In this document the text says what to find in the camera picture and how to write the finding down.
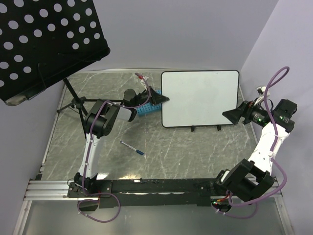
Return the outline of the white marker pen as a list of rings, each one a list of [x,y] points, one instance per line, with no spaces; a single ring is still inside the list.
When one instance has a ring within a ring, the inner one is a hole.
[[[137,151],[137,149],[132,147],[131,145],[129,145],[129,144],[123,142],[123,141],[120,141],[120,142],[121,142],[121,144],[123,144],[123,145],[127,146],[128,148],[132,149],[133,151]]]

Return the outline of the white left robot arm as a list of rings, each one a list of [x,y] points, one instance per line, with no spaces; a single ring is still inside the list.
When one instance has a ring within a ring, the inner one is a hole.
[[[170,98],[149,87],[138,94],[133,89],[127,89],[121,102],[101,99],[96,101],[85,118],[86,146],[81,166],[74,176],[74,182],[84,196],[90,197],[97,192],[97,168],[101,147],[106,136],[112,131],[115,121],[119,119],[131,122],[143,105],[159,105],[169,100]]]

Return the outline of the white whiteboard black frame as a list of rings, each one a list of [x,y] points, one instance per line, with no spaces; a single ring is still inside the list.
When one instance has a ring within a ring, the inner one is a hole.
[[[237,70],[163,72],[163,127],[230,125],[222,113],[237,107],[238,86]]]

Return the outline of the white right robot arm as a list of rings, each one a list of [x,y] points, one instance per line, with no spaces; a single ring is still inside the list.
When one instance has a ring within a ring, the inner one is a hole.
[[[270,112],[255,101],[243,101],[239,107],[222,113],[232,124],[238,124],[243,118],[243,124],[254,122],[262,127],[262,132],[248,159],[219,173],[213,184],[217,194],[224,195],[230,191],[246,202],[261,197],[272,187],[275,181],[271,176],[272,159],[294,129],[291,117],[296,111],[297,104],[281,99]]]

